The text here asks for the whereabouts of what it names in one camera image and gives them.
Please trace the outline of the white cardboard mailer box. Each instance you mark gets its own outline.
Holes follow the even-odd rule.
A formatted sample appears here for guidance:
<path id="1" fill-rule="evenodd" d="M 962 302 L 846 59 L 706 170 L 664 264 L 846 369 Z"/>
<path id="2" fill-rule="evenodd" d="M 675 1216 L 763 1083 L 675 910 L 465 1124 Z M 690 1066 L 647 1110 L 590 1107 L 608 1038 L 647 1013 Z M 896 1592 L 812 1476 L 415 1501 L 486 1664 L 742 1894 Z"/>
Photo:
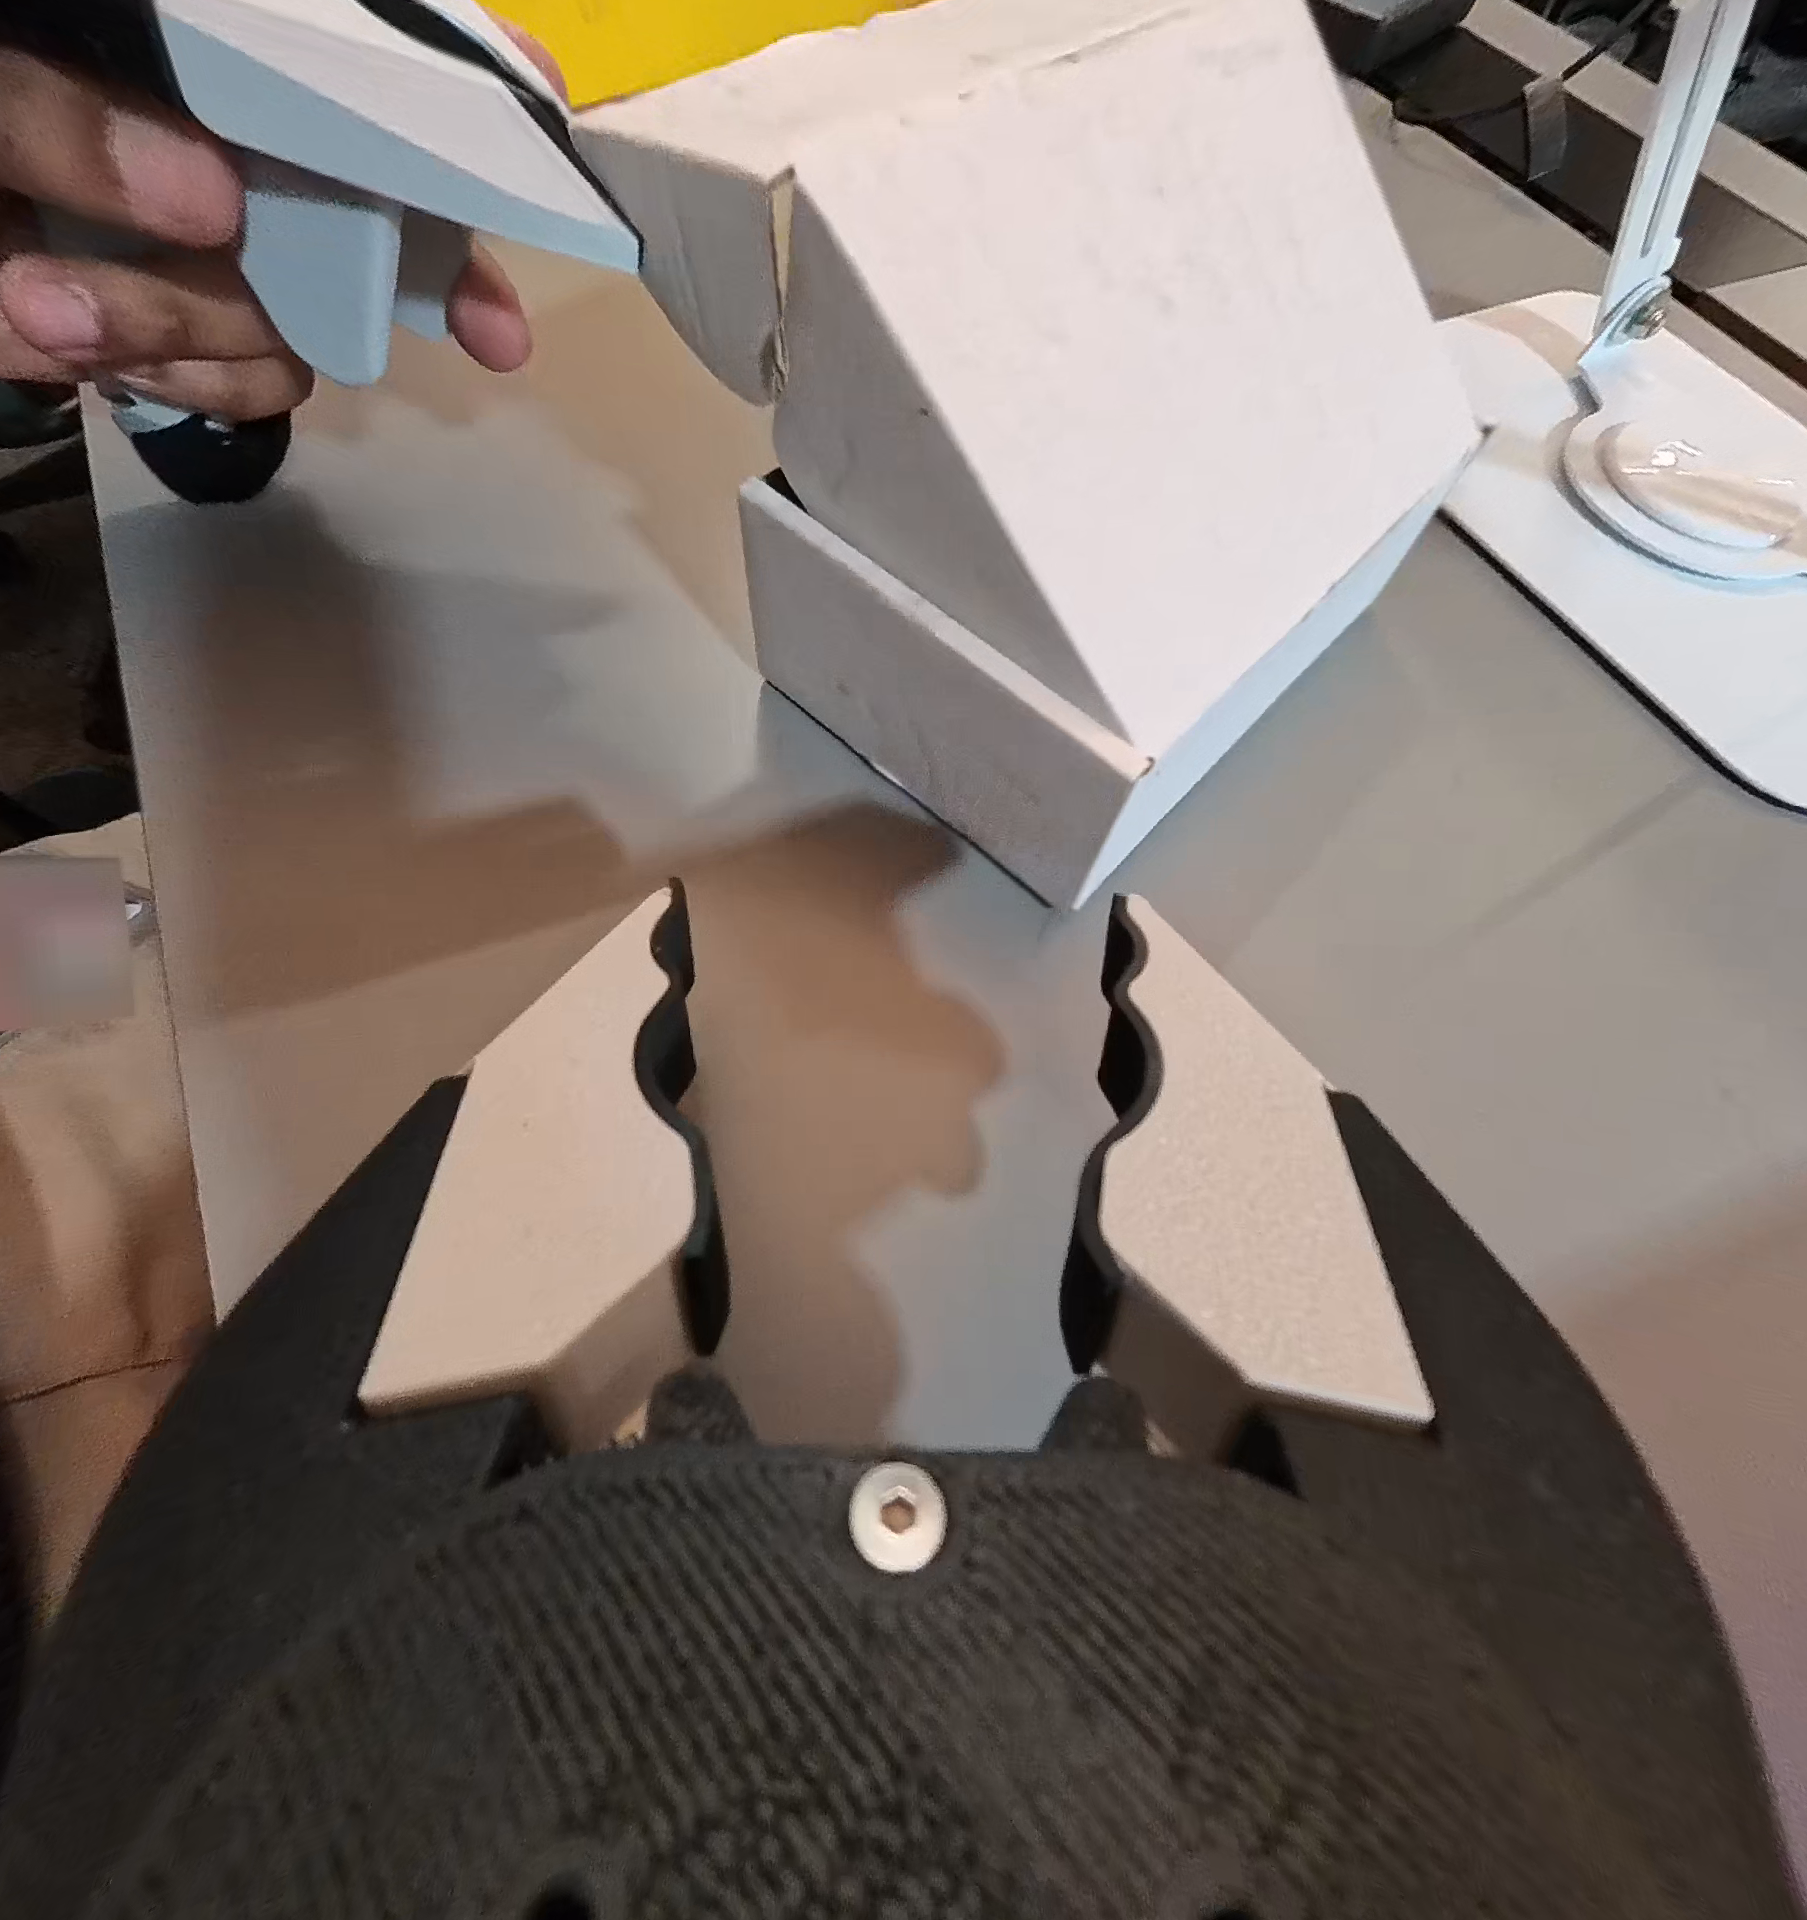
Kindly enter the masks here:
<path id="1" fill-rule="evenodd" d="M 742 400 L 759 673 L 1078 910 L 1472 450 L 1300 0 L 896 11 L 577 120 Z"/>

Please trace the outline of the brown cardboard box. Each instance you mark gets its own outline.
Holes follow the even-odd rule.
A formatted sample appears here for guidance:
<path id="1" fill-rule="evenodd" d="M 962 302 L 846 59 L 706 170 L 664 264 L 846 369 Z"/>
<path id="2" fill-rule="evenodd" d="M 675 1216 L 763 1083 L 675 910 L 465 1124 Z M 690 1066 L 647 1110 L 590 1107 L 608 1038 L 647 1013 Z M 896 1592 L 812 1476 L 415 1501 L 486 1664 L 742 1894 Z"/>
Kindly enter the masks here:
<path id="1" fill-rule="evenodd" d="M 208 1337 L 163 1031 L 0 1046 L 0 1416 L 134 1452 Z"/>

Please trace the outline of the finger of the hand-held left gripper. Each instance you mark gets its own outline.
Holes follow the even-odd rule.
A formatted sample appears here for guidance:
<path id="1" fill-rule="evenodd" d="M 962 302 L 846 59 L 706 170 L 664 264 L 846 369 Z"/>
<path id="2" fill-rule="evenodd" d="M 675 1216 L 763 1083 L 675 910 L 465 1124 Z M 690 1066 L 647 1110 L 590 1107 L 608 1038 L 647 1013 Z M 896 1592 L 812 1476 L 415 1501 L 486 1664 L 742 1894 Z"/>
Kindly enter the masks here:
<path id="1" fill-rule="evenodd" d="M 175 95 L 238 162 L 238 276 L 336 383 L 447 341 L 473 231 L 641 269 L 570 87 L 491 11 L 162 0 Z"/>

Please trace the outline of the grey desk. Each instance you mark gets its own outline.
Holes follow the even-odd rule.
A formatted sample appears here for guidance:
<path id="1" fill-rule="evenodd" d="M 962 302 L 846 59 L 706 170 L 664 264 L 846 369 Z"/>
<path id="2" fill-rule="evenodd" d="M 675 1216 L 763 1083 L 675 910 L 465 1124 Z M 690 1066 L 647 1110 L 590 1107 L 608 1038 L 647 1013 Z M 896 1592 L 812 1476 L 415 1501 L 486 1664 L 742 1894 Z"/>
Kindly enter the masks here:
<path id="1" fill-rule="evenodd" d="M 392 341 L 252 508 L 89 400 L 208 1313 L 690 884 L 728 1368 L 826 1446 L 1030 1446 L 1105 1134 L 1105 897 L 1040 910 L 759 680 L 774 406 L 506 245 L 540 354 Z M 1807 819 L 1458 530 L 1125 852 L 1564 1329 L 1669 1495 L 1807 1890 Z"/>

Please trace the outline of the yellow plastic bin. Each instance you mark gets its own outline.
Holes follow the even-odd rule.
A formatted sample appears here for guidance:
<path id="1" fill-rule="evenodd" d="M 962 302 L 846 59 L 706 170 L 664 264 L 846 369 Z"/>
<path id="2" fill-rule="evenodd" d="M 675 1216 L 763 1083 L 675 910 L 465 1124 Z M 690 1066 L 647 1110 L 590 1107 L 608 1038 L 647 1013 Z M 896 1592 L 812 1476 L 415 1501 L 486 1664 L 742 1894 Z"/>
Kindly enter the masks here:
<path id="1" fill-rule="evenodd" d="M 570 107 L 638 95 L 776 35 L 855 31 L 916 0 L 486 0 L 506 31 L 540 35 Z"/>

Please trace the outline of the black office chair base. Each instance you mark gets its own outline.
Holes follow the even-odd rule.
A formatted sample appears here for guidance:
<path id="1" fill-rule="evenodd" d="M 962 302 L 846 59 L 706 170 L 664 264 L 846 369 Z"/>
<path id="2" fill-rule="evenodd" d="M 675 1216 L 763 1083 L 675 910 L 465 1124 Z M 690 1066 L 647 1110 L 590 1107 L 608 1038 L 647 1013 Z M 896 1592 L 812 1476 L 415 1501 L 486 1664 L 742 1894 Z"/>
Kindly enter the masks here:
<path id="1" fill-rule="evenodd" d="M 71 383 L 0 383 L 0 846 L 134 808 L 89 444 Z"/>

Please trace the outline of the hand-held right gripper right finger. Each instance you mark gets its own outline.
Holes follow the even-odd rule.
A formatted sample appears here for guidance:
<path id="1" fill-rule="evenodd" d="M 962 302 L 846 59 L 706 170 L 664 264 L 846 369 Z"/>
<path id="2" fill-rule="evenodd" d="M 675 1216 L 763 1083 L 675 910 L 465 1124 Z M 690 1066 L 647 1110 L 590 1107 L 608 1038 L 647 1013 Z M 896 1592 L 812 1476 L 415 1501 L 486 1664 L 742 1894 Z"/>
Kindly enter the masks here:
<path id="1" fill-rule="evenodd" d="M 1431 1432 L 1329 1083 L 1140 892 L 1105 922 L 1105 1141 L 1078 1161 L 1059 1337 L 1150 1432 L 1300 1409 Z"/>

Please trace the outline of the person's left hand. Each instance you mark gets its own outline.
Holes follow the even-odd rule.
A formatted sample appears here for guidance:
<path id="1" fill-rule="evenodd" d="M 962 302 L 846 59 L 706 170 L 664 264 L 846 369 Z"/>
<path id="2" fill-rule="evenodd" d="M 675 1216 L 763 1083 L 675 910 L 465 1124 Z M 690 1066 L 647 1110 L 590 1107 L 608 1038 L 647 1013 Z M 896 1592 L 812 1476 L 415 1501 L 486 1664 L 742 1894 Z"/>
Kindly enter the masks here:
<path id="1" fill-rule="evenodd" d="M 314 369 L 238 276 L 232 153 L 134 83 L 0 45 L 0 377 L 297 414 Z"/>

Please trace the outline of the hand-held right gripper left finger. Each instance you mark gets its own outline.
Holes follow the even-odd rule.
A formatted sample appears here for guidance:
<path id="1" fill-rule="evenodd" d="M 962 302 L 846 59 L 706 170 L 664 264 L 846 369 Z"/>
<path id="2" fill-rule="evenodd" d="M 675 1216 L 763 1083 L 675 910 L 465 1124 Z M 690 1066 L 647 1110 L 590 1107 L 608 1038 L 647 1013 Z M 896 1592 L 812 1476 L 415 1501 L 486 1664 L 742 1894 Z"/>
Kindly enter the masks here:
<path id="1" fill-rule="evenodd" d="M 365 1416 L 527 1400 L 641 1419 L 728 1337 L 728 1216 L 692 1085 L 679 876 L 629 910 L 458 1072 Z"/>

